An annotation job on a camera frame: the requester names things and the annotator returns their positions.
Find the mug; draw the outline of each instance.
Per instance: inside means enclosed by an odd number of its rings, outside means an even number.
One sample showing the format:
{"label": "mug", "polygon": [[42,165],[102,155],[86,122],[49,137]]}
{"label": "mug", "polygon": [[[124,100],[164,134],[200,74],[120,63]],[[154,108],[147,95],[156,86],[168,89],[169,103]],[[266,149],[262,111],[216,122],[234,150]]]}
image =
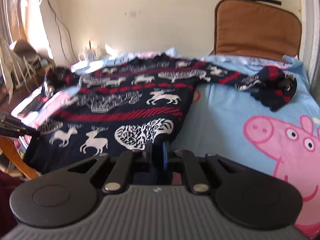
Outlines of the mug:
{"label": "mug", "polygon": [[85,60],[86,62],[92,62],[99,59],[97,49],[84,50],[78,55],[79,61]]}

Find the ribbed gray panel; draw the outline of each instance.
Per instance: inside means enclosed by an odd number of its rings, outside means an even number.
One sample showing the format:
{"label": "ribbed gray panel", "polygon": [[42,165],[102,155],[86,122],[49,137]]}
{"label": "ribbed gray panel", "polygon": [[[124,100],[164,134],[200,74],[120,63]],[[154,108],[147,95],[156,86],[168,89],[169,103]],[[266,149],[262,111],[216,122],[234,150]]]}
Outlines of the ribbed gray panel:
{"label": "ribbed gray panel", "polygon": [[17,226],[3,240],[301,240],[293,226],[275,231],[241,228],[215,209],[206,196],[184,186],[131,185],[121,195],[103,199],[81,222],[59,229]]}

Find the pink pig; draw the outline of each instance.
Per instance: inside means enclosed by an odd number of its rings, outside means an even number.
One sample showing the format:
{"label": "pink pig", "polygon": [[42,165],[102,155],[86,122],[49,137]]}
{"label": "pink pig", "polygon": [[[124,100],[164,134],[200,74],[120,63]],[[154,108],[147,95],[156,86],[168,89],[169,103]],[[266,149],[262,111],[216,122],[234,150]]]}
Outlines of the pink pig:
{"label": "pink pig", "polygon": [[320,128],[313,135],[313,122],[300,117],[301,127],[267,116],[249,118],[244,136],[277,163],[273,176],[294,185],[303,197],[296,222],[305,235],[315,237],[320,230]]}

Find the wire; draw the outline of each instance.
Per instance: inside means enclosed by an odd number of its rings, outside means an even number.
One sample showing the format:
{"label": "wire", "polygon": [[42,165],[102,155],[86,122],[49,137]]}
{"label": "wire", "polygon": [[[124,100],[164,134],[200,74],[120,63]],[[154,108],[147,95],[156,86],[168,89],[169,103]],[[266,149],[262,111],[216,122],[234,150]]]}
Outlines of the wire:
{"label": "wire", "polygon": [[73,50],[72,41],[71,41],[71,34],[70,34],[70,31],[69,31],[68,27],[67,27],[67,26],[62,22],[62,20],[57,16],[57,13],[56,13],[56,11],[53,9],[50,1],[49,1],[49,0],[47,0],[47,1],[48,1],[48,5],[49,5],[50,9],[51,9],[52,12],[54,13],[54,20],[56,21],[57,26],[58,26],[58,31],[59,31],[59,35],[60,35],[60,44],[61,44],[61,48],[62,48],[62,52],[63,52],[64,57],[65,57],[66,60],[68,61],[68,59],[67,59],[67,57],[66,57],[66,54],[65,54],[65,52],[64,52],[63,46],[62,46],[62,36],[61,36],[61,32],[60,32],[60,28],[59,28],[59,23],[58,23],[58,22],[60,22],[60,23],[63,25],[63,27],[65,27],[65,29],[68,31],[69,40],[70,40],[70,45],[71,45],[71,50],[72,50],[73,56],[74,56],[75,59],[78,61],[78,58],[76,57],[76,54],[75,54],[75,52],[74,52],[74,50]]}

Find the wooden chair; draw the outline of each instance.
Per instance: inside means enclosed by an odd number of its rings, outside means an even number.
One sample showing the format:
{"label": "wooden chair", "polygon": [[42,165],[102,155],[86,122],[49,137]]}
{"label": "wooden chair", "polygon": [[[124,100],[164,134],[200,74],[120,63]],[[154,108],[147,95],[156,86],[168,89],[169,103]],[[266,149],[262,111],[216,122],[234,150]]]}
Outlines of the wooden chair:
{"label": "wooden chair", "polygon": [[21,171],[28,179],[35,179],[39,177],[39,174],[28,165],[26,165],[17,153],[14,144],[5,136],[0,136],[0,149],[2,154],[7,156],[7,158]]}

